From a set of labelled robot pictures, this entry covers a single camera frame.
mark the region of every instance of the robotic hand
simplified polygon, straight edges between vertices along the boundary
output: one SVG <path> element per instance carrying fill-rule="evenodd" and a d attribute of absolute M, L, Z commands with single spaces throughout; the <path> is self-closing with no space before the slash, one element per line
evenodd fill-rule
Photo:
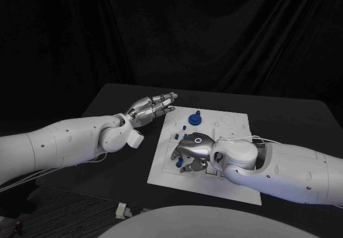
<path fill-rule="evenodd" d="M 174 110 L 173 92 L 138 100 L 125 114 L 59 121 L 30 133 L 0 137 L 0 184 L 43 169 L 81 164 L 118 151 L 137 148 L 144 139 L 134 129 Z"/>
<path fill-rule="evenodd" d="M 252 144 L 239 138 L 218 141 L 193 133 L 173 151 L 171 160 L 193 157 L 180 173 L 206 169 L 207 162 L 229 182 L 288 201 L 343 204 L 343 159 L 295 145 Z M 255 169 L 256 158 L 264 165 Z"/>

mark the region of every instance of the white panel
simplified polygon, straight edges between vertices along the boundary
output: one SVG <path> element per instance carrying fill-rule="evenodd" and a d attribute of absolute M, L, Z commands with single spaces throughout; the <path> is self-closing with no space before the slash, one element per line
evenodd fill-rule
<path fill-rule="evenodd" d="M 202 124 L 193 126 L 187 122 L 187 118 L 197 110 L 200 110 Z M 147 183 L 261 205 L 259 192 L 230 183 L 220 177 L 220 173 L 206 174 L 205 170 L 189 173 L 179 172 L 177 159 L 170 160 L 170 155 L 183 135 L 193 132 L 207 134 L 212 139 L 219 136 L 232 138 L 248 136 L 251 135 L 248 115 L 176 107 L 176 111 L 166 115 Z M 192 163 L 192 160 L 193 158 L 183 158 L 181 166 Z"/>

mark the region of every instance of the blue object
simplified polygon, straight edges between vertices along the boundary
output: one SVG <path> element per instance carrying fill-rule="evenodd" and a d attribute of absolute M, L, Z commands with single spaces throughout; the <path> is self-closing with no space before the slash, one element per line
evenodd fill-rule
<path fill-rule="evenodd" d="M 176 163 L 176 167 L 177 167 L 177 168 L 181 167 L 181 163 L 183 163 L 183 158 L 180 157 L 180 158 L 179 158 L 179 161 L 177 161 L 177 163 Z"/>
<path fill-rule="evenodd" d="M 190 125 L 199 125 L 202 123 L 200 111 L 196 111 L 196 114 L 192 114 L 187 118 Z"/>

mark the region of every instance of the floor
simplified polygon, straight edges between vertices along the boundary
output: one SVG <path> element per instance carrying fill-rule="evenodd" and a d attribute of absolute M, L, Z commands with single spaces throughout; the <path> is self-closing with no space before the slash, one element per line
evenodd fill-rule
<path fill-rule="evenodd" d="M 23 238 L 95 238 L 122 221 L 115 218 L 118 203 L 107 199 L 39 187 L 27 201 L 36 210 L 0 221 L 0 238 L 10 236 L 17 221 Z M 140 213 L 141 208 L 130 208 L 134 215 Z"/>

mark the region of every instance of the black backdrop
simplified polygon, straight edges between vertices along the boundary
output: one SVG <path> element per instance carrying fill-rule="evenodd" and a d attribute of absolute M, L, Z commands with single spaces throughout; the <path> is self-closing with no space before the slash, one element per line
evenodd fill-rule
<path fill-rule="evenodd" d="M 0 1 L 0 136 L 79 117 L 108 82 L 317 99 L 341 122 L 341 14 L 324 0 Z"/>

